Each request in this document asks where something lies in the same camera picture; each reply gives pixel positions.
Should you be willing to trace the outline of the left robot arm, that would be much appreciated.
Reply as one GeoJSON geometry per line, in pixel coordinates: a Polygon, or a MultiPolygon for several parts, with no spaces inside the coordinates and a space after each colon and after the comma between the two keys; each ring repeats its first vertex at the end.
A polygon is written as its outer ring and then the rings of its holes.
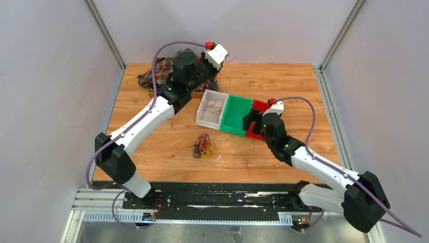
{"type": "Polygon", "coordinates": [[[200,57],[192,52],[179,53],[165,84],[154,87],[151,102],[122,128],[110,135],[100,133],[95,138],[96,152],[91,162],[116,184],[133,193],[141,208],[151,208],[155,195],[150,192],[150,183],[137,172],[130,155],[153,130],[191,100],[196,88],[216,77],[227,56],[228,53],[216,50],[205,50],[200,57]]]}

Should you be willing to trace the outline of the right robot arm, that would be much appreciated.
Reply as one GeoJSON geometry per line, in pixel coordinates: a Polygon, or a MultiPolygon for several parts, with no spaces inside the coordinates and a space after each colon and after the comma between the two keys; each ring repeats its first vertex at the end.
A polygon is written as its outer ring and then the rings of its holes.
{"type": "Polygon", "coordinates": [[[299,182],[289,197],[294,210],[302,211],[307,206],[327,209],[342,214],[358,231],[368,233],[390,208],[375,174],[370,171],[360,174],[317,157],[304,142],[287,134],[279,114],[251,109],[242,121],[245,131],[254,123],[252,131],[263,138],[276,159],[304,170],[328,185],[328,188],[322,188],[299,182]]]}

